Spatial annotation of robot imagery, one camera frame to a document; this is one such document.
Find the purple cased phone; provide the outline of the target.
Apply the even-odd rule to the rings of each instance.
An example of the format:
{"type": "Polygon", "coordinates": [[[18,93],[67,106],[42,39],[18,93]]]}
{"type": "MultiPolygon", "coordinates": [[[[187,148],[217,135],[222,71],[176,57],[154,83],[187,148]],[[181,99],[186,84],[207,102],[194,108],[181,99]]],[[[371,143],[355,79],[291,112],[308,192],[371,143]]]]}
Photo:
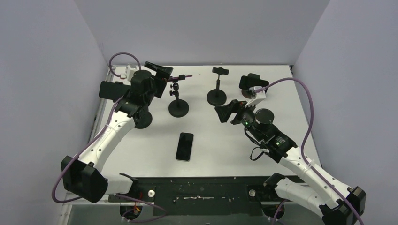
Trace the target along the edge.
{"type": "Polygon", "coordinates": [[[179,75],[179,76],[176,76],[176,77],[170,77],[168,79],[168,82],[176,83],[178,81],[185,80],[186,78],[189,78],[189,77],[193,77],[193,75],[179,75]]]}

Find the black round-base phone stand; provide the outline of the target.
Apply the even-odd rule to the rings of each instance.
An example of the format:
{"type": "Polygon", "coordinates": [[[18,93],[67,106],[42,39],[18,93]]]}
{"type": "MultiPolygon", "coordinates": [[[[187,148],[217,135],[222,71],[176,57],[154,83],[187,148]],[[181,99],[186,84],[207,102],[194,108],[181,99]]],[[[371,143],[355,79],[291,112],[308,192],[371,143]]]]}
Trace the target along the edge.
{"type": "Polygon", "coordinates": [[[220,89],[220,76],[228,75],[229,70],[222,67],[213,67],[212,72],[218,74],[218,78],[216,80],[216,88],[210,90],[207,94],[207,102],[212,106],[220,106],[225,104],[227,100],[226,93],[220,89]]]}

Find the black ball-joint phone stand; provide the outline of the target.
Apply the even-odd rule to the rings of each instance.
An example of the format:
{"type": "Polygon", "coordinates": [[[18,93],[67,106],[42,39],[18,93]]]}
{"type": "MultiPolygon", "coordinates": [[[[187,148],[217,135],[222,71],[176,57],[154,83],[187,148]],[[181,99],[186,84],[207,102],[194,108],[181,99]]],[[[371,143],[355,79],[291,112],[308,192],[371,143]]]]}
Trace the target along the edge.
{"type": "Polygon", "coordinates": [[[169,91],[169,94],[170,96],[174,96],[175,100],[171,101],[168,105],[168,112],[171,116],[176,118],[185,116],[189,111],[189,104],[179,97],[179,80],[180,78],[178,77],[171,77],[169,79],[169,82],[172,82],[170,85],[171,90],[169,91]]]}

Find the silver-edged black phone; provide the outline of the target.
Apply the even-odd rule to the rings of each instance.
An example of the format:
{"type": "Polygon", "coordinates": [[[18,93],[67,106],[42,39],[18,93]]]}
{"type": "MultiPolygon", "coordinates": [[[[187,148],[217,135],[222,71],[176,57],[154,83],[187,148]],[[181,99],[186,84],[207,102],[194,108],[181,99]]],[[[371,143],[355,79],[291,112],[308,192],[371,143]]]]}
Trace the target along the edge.
{"type": "Polygon", "coordinates": [[[190,161],[194,134],[181,132],[176,150],[176,160],[190,161]]]}

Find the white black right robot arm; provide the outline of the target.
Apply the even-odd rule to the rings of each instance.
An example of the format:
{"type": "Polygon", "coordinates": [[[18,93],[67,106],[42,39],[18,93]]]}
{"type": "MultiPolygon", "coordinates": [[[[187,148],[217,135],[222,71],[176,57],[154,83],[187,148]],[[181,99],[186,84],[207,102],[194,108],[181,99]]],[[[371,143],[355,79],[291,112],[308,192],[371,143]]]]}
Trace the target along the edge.
{"type": "Polygon", "coordinates": [[[360,220],[365,209],[365,191],[342,183],[301,152],[300,147],[273,124],[274,114],[270,110],[256,111],[238,100],[214,109],[221,123],[226,123],[234,114],[231,124],[243,125],[245,135],[263,150],[262,155],[305,182],[302,186],[274,173],[264,182],[265,197],[295,202],[318,215],[326,225],[353,225],[360,220]]]}

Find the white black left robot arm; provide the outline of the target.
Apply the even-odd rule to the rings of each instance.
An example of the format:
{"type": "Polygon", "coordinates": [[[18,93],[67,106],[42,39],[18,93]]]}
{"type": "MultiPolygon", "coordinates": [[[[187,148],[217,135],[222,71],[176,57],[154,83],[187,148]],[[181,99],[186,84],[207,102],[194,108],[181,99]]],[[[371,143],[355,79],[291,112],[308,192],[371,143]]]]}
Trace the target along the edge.
{"type": "Polygon", "coordinates": [[[133,129],[144,129],[152,123],[149,106],[153,98],[161,98],[171,80],[172,67],[144,63],[144,70],[134,71],[130,84],[102,81],[99,97],[113,101],[104,127],[75,156],[66,156],[61,162],[61,178],[65,190],[91,203],[105,195],[121,194],[134,201],[139,188],[134,178],[121,173],[112,178],[101,171],[117,145],[133,129]]]}

